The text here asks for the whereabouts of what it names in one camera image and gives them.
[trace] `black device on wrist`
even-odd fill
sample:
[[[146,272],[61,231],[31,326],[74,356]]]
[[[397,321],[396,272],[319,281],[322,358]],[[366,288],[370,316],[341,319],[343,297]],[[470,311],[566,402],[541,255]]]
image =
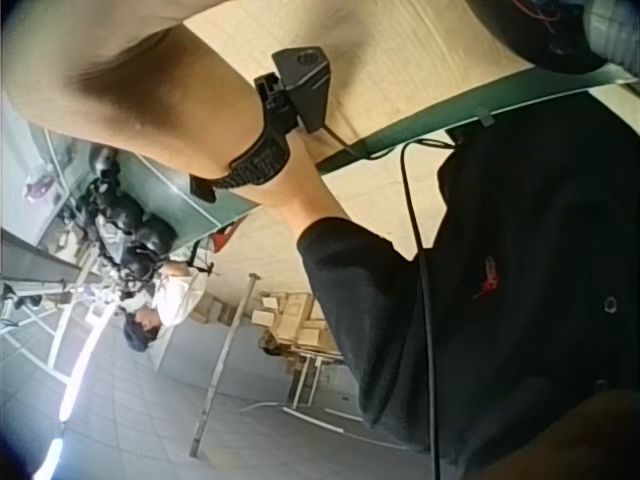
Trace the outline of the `black device on wrist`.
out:
[[[231,172],[207,180],[191,175],[191,194],[208,203],[216,201],[215,189],[264,185],[276,177],[291,154],[287,134],[300,124],[309,133],[325,123],[331,67],[319,47],[290,48],[272,56],[275,73],[254,80],[262,101],[264,128],[256,142],[229,164]]]

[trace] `red logo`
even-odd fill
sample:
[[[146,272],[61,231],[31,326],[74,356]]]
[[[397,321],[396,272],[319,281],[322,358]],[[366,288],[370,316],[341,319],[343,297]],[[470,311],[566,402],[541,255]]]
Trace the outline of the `red logo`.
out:
[[[500,277],[498,277],[498,272],[496,272],[496,262],[493,257],[487,257],[485,259],[484,269],[487,279],[482,284],[480,291],[473,296],[474,299],[480,298],[486,293],[497,290],[500,286]]]

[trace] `black jacket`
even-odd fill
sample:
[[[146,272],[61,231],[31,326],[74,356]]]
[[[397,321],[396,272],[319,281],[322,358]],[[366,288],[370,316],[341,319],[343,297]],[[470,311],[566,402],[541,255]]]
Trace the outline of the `black jacket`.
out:
[[[439,181],[447,213],[428,263],[440,442],[470,472],[597,388],[638,390],[640,143],[573,95],[466,128]],[[339,219],[298,248],[366,420],[428,450],[417,261]]]

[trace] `dark hair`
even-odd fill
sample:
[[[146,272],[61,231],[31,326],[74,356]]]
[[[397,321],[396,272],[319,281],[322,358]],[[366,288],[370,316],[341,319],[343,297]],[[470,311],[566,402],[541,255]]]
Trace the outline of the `dark hair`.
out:
[[[258,340],[258,347],[270,357],[281,357],[284,354],[282,346],[267,329],[265,329],[262,337]]]
[[[135,313],[127,313],[124,321],[124,338],[127,345],[136,352],[144,352],[149,344],[158,338],[160,327],[153,327],[145,331],[142,325],[136,322]]]

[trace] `white shirt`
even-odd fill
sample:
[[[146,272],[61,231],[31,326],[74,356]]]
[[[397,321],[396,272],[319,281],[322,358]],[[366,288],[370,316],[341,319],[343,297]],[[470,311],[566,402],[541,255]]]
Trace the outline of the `white shirt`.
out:
[[[188,277],[164,277],[156,286],[152,306],[165,327],[183,322],[204,294],[206,275],[195,268],[190,268],[189,273]]]

